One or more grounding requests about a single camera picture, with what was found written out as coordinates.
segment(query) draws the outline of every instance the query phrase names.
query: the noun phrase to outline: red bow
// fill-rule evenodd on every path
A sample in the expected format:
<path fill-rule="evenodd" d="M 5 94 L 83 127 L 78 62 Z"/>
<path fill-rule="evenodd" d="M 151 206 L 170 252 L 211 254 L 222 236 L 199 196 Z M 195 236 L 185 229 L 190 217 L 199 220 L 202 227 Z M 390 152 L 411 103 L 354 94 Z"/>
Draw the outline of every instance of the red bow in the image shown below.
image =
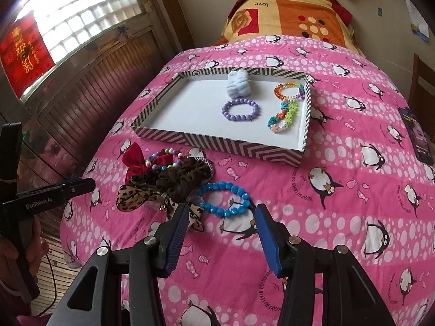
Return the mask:
<path fill-rule="evenodd" d="M 125 184 L 128 185 L 129 179 L 132 176 L 146 174 L 154 164 L 158 166 L 168 166 L 172 164 L 172 154 L 164 154 L 153 159 L 151 165 L 147 167 L 141 148 L 136 142 L 133 142 L 122 156 L 122 163 L 128 167 L 127 174 L 125 175 Z"/>

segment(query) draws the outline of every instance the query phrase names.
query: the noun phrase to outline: metal screw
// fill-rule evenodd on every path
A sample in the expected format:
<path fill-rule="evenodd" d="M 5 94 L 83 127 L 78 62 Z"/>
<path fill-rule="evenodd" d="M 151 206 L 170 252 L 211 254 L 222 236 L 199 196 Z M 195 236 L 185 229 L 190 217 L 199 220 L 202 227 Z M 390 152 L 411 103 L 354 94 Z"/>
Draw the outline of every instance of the metal screw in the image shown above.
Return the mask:
<path fill-rule="evenodd" d="M 152 236 L 152 235 L 147 236 L 147 237 L 144 239 L 144 243 L 145 243 L 146 245 L 153 245 L 153 244 L 155 244 L 156 242 L 157 242 L 156 237 L 155 237 L 155 236 Z"/>
<path fill-rule="evenodd" d="M 97 255 L 98 256 L 104 256 L 105 254 L 107 254 L 109 252 L 109 249 L 105 246 L 99 247 L 97 250 Z"/>
<path fill-rule="evenodd" d="M 346 245 L 338 245 L 337 251 L 340 252 L 340 254 L 347 254 L 349 252 L 349 249 Z"/>
<path fill-rule="evenodd" d="M 288 242 L 290 244 L 297 245 L 301 243 L 301 238 L 299 238 L 297 235 L 292 235 L 288 238 Z"/>

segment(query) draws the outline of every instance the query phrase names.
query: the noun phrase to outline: orange blanket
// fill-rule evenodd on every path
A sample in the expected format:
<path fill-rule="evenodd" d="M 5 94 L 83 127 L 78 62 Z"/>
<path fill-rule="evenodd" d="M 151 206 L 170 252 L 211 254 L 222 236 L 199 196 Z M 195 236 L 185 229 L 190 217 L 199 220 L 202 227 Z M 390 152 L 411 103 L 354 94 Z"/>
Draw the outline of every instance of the orange blanket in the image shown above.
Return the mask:
<path fill-rule="evenodd" d="M 336 0 L 237 0 L 215 45 L 256 36 L 304 36 L 361 54 L 352 41 L 351 18 Z"/>

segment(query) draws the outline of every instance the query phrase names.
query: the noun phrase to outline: purple bead bracelet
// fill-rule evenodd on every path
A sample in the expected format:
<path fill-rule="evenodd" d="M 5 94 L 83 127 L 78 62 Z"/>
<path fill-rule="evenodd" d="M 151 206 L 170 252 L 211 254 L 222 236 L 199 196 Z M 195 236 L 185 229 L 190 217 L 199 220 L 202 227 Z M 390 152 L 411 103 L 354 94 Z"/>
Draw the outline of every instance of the purple bead bracelet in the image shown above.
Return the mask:
<path fill-rule="evenodd" d="M 252 106 L 253 110 L 251 114 L 248 115 L 230 115 L 228 110 L 237 104 L 248 104 Z M 258 104 L 253 100 L 249 100 L 248 98 L 239 98 L 226 102 L 222 107 L 222 114 L 230 121 L 245 121 L 245 120 L 253 120 L 258 115 L 260 115 L 260 109 L 258 108 Z"/>

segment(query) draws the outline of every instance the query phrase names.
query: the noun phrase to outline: paper on wall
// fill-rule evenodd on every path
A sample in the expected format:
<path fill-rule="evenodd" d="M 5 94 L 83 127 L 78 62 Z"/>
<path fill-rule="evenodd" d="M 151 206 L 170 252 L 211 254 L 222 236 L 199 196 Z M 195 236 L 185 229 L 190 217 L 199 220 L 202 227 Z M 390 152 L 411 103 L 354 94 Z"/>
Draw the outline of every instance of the paper on wall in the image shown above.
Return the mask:
<path fill-rule="evenodd" d="M 429 43 L 429 27 L 418 9 L 410 0 L 405 0 L 408 7 L 409 18 L 411 19 L 412 32 Z"/>

